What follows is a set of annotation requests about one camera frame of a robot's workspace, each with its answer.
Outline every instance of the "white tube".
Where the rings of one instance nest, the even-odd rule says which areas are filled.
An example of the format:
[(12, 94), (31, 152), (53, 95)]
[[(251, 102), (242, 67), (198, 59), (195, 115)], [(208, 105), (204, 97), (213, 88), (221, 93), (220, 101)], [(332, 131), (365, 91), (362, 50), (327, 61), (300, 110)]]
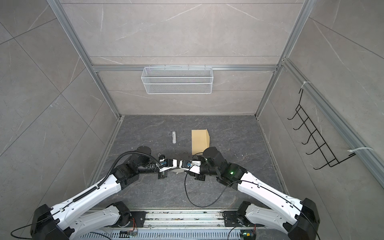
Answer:
[(176, 143), (176, 132), (175, 131), (173, 131), (172, 132), (172, 143)]

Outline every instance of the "cardboard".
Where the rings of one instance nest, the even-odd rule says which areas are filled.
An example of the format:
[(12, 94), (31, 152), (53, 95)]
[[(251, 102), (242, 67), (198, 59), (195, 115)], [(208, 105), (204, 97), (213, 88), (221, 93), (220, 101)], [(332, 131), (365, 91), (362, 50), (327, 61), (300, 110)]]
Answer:
[(208, 130), (192, 130), (192, 155), (209, 148)]

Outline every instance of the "dark gray floor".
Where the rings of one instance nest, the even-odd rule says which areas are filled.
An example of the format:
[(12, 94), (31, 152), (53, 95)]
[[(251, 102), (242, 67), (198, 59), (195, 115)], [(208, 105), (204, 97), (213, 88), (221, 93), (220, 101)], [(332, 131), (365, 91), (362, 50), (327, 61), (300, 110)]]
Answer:
[[(148, 146), (152, 155), (165, 154), (166, 158), (191, 158), (191, 130), (208, 129), (210, 146), (215, 146), (228, 162), (246, 168), (260, 180), (281, 190), (265, 142), (254, 116), (125, 116), (101, 176), (105, 175), (116, 157), (122, 152)], [(172, 143), (176, 131), (177, 143)], [(107, 198), (98, 206), (105, 207), (123, 201), (129, 208), (194, 208), (184, 192), (185, 173), (168, 173), (166, 179), (157, 174), (141, 174), (134, 184)], [(215, 177), (206, 181), (187, 178), (191, 201), (197, 205), (213, 202), (224, 186)], [(243, 201), (262, 206), (246, 194), (227, 188), (211, 208), (237, 208)]]

